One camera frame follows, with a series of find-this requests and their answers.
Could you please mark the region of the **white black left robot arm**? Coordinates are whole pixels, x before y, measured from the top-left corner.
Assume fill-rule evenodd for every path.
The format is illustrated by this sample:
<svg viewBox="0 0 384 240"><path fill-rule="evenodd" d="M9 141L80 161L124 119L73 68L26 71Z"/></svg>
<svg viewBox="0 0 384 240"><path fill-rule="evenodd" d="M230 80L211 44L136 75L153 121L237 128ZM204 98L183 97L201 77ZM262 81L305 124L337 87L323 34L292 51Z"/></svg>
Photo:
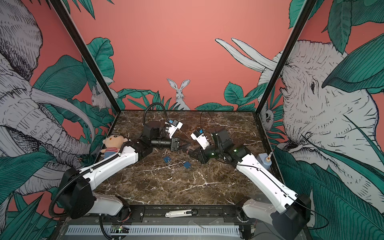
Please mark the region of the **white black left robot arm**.
<svg viewBox="0 0 384 240"><path fill-rule="evenodd" d="M132 216L130 205L122 197L94 193L94 190L120 170L134 165L153 152L154 148L177 151L181 148L174 137L183 123L168 120L164 124L151 121L143 126L138 139L129 140L120 135L111 135L103 140L104 158L100 162L79 170L65 171L59 190L54 196L49 214L53 218L69 216L78 219L89 214L109 215L118 222L125 222Z"/></svg>

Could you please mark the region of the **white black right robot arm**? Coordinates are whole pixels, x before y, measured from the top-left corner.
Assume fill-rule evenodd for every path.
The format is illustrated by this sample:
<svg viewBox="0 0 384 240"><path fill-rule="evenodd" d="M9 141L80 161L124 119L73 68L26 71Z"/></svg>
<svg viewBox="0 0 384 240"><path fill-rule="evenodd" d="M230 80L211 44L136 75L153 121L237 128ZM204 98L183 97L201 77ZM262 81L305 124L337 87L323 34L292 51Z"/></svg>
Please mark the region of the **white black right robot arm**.
<svg viewBox="0 0 384 240"><path fill-rule="evenodd" d="M311 199L298 195L273 176L243 144L234 144L228 132L221 129L211 134L211 145L203 130L196 130L191 138L200 145L190 156L202 164L210 159L223 159L255 184L271 202L264 204L247 200L242 211L248 218L271 224L286 240L293 240L307 227L311 219Z"/></svg>

